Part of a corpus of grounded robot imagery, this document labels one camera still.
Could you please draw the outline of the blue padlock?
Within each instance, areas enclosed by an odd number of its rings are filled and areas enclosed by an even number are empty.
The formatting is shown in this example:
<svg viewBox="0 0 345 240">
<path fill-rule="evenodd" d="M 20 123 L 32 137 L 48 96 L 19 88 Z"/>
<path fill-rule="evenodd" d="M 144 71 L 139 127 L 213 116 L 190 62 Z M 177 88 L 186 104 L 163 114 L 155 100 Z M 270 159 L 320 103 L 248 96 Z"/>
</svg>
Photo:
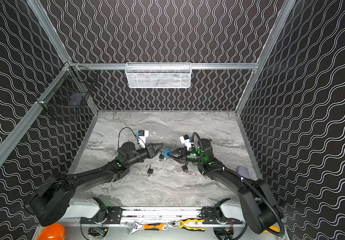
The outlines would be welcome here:
<svg viewBox="0 0 345 240">
<path fill-rule="evenodd" d="M 170 156 L 169 156 L 169 153 L 171 152 L 170 149 L 165 149 L 164 152 L 162 153 L 162 155 L 166 158 L 166 159 L 169 159 Z"/>
</svg>

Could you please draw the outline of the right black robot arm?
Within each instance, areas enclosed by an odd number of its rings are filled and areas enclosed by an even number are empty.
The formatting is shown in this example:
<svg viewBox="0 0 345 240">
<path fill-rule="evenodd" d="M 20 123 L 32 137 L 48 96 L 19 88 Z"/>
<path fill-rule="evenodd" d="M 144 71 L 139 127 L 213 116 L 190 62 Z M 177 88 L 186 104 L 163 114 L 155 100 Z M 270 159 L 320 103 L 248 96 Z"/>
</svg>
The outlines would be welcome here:
<svg viewBox="0 0 345 240">
<path fill-rule="evenodd" d="M 267 183 L 262 179 L 252 180 L 227 168 L 214 156 L 211 139 L 200 139 L 197 143 L 198 146 L 195 147 L 193 140 L 190 140 L 190 147 L 165 150 L 163 156 L 183 165 L 191 162 L 197 165 L 202 176 L 220 182 L 233 191 L 238 196 L 242 217 L 254 233 L 268 231 L 283 237 L 283 211 Z"/>
</svg>

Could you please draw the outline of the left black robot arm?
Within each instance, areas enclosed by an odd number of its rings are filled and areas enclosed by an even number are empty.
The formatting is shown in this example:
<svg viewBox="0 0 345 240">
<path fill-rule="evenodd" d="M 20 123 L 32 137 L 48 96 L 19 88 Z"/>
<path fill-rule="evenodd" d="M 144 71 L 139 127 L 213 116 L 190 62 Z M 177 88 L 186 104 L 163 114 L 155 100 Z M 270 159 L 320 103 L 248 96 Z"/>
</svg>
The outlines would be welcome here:
<svg viewBox="0 0 345 240">
<path fill-rule="evenodd" d="M 132 165 L 152 159 L 163 147 L 157 143 L 136 150 L 134 143 L 126 142 L 118 148 L 118 156 L 102 167 L 78 174 L 52 174 L 34 190 L 29 206 L 41 226 L 50 226 L 64 216 L 75 193 L 122 179 Z"/>
</svg>

